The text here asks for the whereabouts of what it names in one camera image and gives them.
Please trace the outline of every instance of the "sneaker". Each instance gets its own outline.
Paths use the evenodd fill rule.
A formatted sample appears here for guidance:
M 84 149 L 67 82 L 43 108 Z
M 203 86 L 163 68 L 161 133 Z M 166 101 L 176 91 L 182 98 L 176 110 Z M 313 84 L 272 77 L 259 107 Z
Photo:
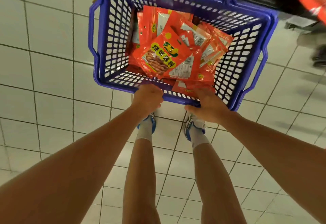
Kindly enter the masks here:
M 155 119 L 154 113 L 149 114 L 147 116 L 147 118 L 145 118 L 143 121 L 147 120 L 148 118 L 150 118 L 152 121 L 152 134 L 153 134 L 156 129 L 156 119 Z
M 194 126 L 197 129 L 201 129 L 203 134 L 205 134 L 205 121 L 197 118 L 195 115 L 190 114 L 188 120 L 185 124 L 185 137 L 188 141 L 191 141 L 189 130 Z

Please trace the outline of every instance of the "shopping basket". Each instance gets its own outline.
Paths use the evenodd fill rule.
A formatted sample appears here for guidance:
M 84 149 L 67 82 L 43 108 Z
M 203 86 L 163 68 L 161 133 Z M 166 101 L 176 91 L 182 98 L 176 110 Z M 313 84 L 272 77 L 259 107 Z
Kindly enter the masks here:
M 244 95 L 252 90 L 267 60 L 267 44 L 277 25 L 277 12 L 237 0 L 97 0 L 89 10 L 88 47 L 94 55 L 94 79 L 100 85 L 134 93 L 140 84 L 155 83 L 165 101 L 199 105 L 195 98 L 171 91 L 172 86 L 126 71 L 126 39 L 133 8 L 157 6 L 193 13 L 232 35 L 233 43 L 215 72 L 216 95 L 230 110 L 237 111 Z M 94 12 L 100 7 L 97 52 L 93 48 Z M 249 76 L 263 53 L 263 59 L 250 87 Z

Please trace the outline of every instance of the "person's left arm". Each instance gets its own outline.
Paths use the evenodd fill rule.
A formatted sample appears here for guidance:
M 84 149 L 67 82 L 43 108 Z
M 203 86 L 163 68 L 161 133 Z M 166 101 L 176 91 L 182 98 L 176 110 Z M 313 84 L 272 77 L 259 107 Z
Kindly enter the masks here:
M 2 223 L 80 223 L 135 127 L 163 102 L 142 85 L 131 106 L 110 122 L 0 187 Z

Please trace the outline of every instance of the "hand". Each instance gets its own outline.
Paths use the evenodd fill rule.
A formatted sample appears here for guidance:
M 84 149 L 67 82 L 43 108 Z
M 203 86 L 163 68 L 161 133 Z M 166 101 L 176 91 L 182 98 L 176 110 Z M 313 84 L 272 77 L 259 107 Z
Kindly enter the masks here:
M 161 107 L 163 102 L 162 96 L 163 91 L 159 87 L 153 84 L 141 85 L 135 92 L 131 107 L 135 107 L 146 118 L 149 114 L 156 111 L 157 108 Z
M 227 108 L 226 104 L 213 92 L 207 89 L 195 89 L 201 107 L 185 106 L 185 110 L 195 114 L 200 119 L 208 122 L 221 124 L 222 120 L 230 115 L 231 111 Z

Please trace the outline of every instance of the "person's left leg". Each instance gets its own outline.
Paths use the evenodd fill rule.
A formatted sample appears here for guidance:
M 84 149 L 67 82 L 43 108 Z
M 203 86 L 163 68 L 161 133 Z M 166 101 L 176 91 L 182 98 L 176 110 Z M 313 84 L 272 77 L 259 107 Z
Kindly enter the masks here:
M 139 125 L 124 185 L 122 224 L 160 224 L 155 206 L 152 120 L 149 116 Z

